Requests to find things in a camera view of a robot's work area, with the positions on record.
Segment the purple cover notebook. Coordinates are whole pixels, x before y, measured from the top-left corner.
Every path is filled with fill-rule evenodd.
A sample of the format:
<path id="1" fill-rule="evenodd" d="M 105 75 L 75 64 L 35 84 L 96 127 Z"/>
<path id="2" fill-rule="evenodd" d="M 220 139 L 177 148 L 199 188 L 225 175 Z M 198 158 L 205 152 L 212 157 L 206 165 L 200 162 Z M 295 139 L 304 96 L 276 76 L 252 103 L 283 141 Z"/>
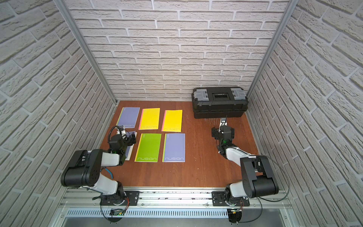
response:
<path id="1" fill-rule="evenodd" d="M 117 126 L 130 129 L 135 128 L 139 112 L 139 107 L 123 107 L 117 121 Z"/>

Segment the notebook angled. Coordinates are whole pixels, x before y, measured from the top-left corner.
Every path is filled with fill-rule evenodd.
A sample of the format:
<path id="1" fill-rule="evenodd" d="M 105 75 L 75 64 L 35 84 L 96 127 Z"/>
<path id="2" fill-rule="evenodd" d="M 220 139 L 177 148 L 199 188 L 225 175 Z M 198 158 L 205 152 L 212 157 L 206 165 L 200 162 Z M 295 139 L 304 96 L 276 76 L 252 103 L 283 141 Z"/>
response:
<path id="1" fill-rule="evenodd" d="M 160 133 L 142 133 L 134 161 L 157 163 L 160 143 Z"/>

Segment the yellow cover notebook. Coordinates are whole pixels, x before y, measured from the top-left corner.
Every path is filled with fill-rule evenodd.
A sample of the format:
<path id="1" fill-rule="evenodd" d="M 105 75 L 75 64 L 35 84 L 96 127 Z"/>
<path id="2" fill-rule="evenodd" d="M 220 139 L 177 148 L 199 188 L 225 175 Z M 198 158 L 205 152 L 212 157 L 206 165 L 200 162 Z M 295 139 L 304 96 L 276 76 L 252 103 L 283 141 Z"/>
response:
<path id="1" fill-rule="evenodd" d="M 158 130 L 160 108 L 145 108 L 141 113 L 139 130 Z"/>

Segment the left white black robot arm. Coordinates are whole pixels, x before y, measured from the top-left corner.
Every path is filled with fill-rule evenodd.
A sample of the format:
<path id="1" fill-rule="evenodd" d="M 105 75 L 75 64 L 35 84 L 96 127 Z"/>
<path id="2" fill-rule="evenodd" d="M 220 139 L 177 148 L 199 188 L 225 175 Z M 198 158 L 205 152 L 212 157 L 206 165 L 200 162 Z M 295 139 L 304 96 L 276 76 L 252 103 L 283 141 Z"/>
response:
<path id="1" fill-rule="evenodd" d="M 122 166 L 130 159 L 136 143 L 135 131 L 129 132 L 123 126 L 114 126 L 117 133 L 108 135 L 108 150 L 77 150 L 65 167 L 60 183 L 64 187 L 85 188 L 100 193 L 101 205 L 125 205 L 130 200 L 121 182 L 105 177 L 101 172 L 108 166 Z"/>

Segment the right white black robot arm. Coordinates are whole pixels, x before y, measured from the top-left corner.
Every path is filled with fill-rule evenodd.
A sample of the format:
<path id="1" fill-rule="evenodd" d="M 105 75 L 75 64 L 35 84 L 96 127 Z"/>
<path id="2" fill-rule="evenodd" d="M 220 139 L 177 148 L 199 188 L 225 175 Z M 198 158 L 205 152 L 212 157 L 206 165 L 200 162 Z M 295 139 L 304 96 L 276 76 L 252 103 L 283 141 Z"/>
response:
<path id="1" fill-rule="evenodd" d="M 217 140 L 218 153 L 241 168 L 242 180 L 225 188 L 228 204 L 234 205 L 247 197 L 257 198 L 279 192 L 268 157 L 252 155 L 234 145 L 234 128 L 227 125 L 226 118 L 220 119 L 219 128 L 212 128 L 211 134 Z"/>

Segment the black plastic toolbox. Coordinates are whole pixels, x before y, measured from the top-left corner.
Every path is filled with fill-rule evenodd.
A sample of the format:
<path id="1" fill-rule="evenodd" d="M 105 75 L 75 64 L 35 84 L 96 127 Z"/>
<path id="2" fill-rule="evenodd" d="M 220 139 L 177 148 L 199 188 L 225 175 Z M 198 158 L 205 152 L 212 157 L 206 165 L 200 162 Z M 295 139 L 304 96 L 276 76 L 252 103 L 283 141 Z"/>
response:
<path id="1" fill-rule="evenodd" d="M 196 119 L 241 117 L 248 109 L 248 98 L 240 87 L 195 88 L 192 109 Z"/>

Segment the blue handled pliers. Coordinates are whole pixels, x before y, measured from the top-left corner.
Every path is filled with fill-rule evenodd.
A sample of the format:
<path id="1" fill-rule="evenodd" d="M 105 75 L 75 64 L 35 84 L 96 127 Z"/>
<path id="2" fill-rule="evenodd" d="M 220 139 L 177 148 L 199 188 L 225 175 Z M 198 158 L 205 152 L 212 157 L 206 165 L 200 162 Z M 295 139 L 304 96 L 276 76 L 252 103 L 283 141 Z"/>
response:
<path id="1" fill-rule="evenodd" d="M 109 175 L 110 175 L 110 177 L 111 177 L 111 179 L 113 179 L 113 174 L 112 174 L 112 172 L 108 169 L 108 168 L 104 168 L 104 170 L 106 171 L 106 172 L 108 172 L 109 173 Z"/>

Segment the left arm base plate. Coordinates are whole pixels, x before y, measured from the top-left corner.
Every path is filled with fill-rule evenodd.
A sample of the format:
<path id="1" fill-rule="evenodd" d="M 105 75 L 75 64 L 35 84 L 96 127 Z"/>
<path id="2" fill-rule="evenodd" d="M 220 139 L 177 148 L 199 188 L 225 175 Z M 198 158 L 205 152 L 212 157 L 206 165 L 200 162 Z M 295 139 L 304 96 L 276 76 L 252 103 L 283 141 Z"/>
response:
<path id="1" fill-rule="evenodd" d="M 107 195 L 101 197 L 102 206 L 136 206 L 139 200 L 140 191 L 124 191 L 124 196 Z"/>

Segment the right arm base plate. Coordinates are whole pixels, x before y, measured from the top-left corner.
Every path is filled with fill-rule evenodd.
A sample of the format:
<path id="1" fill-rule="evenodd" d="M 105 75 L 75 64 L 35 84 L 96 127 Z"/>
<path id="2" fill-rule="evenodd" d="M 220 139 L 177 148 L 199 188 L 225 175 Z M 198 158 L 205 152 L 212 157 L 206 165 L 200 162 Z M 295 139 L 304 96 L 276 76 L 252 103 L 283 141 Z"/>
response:
<path id="1" fill-rule="evenodd" d="M 222 191 L 212 191 L 212 203 L 213 206 L 229 206 L 229 207 L 248 207 L 250 206 L 250 201 L 248 197 L 237 197 L 234 199 L 228 199 L 225 192 Z"/>

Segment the aluminium mounting rail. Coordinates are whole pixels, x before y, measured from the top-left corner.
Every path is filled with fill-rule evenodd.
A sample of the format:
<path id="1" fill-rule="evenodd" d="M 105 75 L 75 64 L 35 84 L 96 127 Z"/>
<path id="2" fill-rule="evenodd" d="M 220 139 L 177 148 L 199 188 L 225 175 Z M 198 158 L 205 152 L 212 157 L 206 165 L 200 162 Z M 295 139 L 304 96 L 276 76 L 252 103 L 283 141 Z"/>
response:
<path id="1" fill-rule="evenodd" d="M 140 191 L 139 200 L 136 206 L 129 206 L 129 210 L 135 209 L 208 209 L 218 208 L 213 206 L 212 191 L 224 191 L 221 187 L 125 187 L 126 191 Z M 249 199 L 250 206 L 246 208 L 272 208 L 291 209 L 288 199 L 282 200 L 284 191 L 278 194 L 267 196 L 266 199 Z M 100 193 L 87 189 L 67 189 L 63 195 L 59 209 L 66 208 L 100 208 Z M 126 206 L 102 206 L 108 208 L 125 208 Z"/>

